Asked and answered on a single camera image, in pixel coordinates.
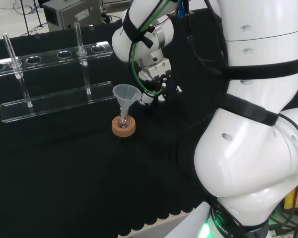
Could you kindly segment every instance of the black tablecloth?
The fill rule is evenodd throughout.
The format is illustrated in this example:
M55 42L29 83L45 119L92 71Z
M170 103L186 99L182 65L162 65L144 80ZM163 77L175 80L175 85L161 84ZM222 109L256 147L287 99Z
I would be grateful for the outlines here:
M0 121L0 238L115 238L170 213L189 212L202 198L170 165L169 147L179 133L214 110L224 81L214 79L186 43L184 25L172 19L175 36L164 54L183 84L184 93L163 105L130 114L136 133L126 139L111 131L119 114L116 100L82 106L11 123ZM121 26L82 30L85 44L109 41ZM218 59L216 27L206 10L193 19L197 52ZM17 56L76 45L66 30L11 40ZM7 58L0 40L0 59ZM91 83L111 80L134 84L128 64L111 57L89 61ZM31 96L83 86L78 63L25 72ZM22 99L13 76L0 77L0 104ZM192 160L204 125L184 142L179 154Z

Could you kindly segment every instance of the plastic funnel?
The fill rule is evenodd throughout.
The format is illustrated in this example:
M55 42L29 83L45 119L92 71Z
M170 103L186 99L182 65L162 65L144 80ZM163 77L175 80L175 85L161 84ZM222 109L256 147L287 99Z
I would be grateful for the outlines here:
M120 107L123 109L127 109L141 97L141 91L128 84L119 84L115 86L113 88L113 93L115 94Z

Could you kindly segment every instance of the funnel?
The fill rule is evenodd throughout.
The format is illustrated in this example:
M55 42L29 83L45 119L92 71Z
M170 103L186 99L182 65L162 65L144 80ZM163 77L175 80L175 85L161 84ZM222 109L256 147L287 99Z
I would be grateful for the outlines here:
M141 97L141 91L128 84L120 84L113 88L120 105L120 116L112 121L112 128L115 135L127 137L136 130L135 119L128 115L128 108Z
M120 84L113 88L118 103L121 108L128 109L136 100L141 96L141 92L138 88L128 85Z

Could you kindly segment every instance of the test tube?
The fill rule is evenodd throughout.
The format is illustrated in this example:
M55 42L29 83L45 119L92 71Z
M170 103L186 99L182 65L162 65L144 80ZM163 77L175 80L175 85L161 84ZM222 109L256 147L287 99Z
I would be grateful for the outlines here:
M8 54L11 58L10 66L13 68L15 77L16 77L16 79L18 79L18 81L20 83L21 91L22 91L22 94L23 94L23 96L26 100L26 103L27 103L28 107L31 108L33 105L32 105L32 102L31 102L31 99L30 99L30 96L29 96L29 92L28 92L28 90L26 88L26 85L25 85L25 82L24 82L23 71L20 68L20 64L19 64L19 62L18 62L18 60L15 56L15 53L14 53L14 50L13 50L9 35L7 33L4 33L3 34L3 39L4 39L6 49L8 51Z
M84 49L83 39L81 37L79 22L75 22L74 25L75 25L76 40L77 40L77 45L78 45L77 54L79 56L84 56L84 55L86 55L87 51Z
M77 40L77 46L78 46L77 55L84 56L87 54L87 50L84 49L79 22L75 22L74 25L75 25L76 40ZM84 78L84 83L85 83L85 87L86 87L86 93L87 93L87 95L90 95L91 90L90 90L88 68L87 68L88 62L86 59L80 59L79 63L82 65L82 69L83 69L83 78Z

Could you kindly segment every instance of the robot screw hole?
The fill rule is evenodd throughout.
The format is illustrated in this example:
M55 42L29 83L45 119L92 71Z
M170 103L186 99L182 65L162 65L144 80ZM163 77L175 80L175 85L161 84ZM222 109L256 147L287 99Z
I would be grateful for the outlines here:
M229 207L233 213L237 213L232 207Z
M240 83L243 85L251 85L253 84L253 80L241 80Z
M229 134L222 134L222 137L225 139L225 140L228 140L228 141L233 141L233 137Z
M292 141L294 144L297 144L297 138L294 135L292 135Z

